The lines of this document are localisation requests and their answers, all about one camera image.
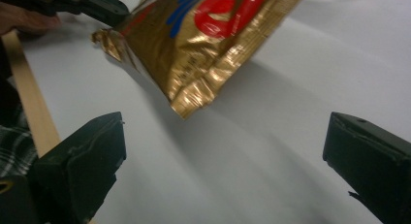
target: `red lettering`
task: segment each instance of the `red lettering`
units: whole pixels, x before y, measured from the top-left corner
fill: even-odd
[[[235,2],[236,0],[203,1],[194,15],[197,28],[209,37],[227,38],[235,35],[257,14],[264,0],[242,0],[237,11],[227,21],[217,20],[210,16],[232,11]]]

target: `wooden board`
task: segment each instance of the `wooden board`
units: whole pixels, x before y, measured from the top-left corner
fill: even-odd
[[[2,37],[16,81],[18,95],[39,157],[60,143],[57,130],[48,111],[45,99],[28,65],[16,32]]]

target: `person's hand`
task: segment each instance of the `person's hand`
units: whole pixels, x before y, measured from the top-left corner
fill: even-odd
[[[0,36],[16,28],[23,32],[43,34],[60,25],[57,16],[43,16],[0,2]]]

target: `white table surface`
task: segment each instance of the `white table surface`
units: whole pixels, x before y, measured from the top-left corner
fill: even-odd
[[[133,8],[139,0],[122,0]],[[375,224],[322,160],[330,113],[411,142],[411,0],[304,0],[208,108],[183,121],[162,93],[63,25],[24,43],[62,139],[121,111],[128,158],[100,224]]]

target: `snack bag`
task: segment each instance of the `snack bag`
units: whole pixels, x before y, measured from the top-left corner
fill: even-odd
[[[92,35],[103,50],[147,72],[183,118],[226,80],[300,0],[142,0],[118,26]]]

